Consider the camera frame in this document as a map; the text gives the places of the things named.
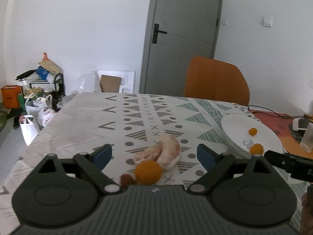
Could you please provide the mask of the right hand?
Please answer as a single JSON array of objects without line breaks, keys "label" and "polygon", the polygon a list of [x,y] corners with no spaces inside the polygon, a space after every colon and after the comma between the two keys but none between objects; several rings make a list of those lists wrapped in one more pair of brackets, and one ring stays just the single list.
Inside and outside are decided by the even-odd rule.
[{"label": "right hand", "polygon": [[312,183],[302,197],[300,234],[312,234]]}]

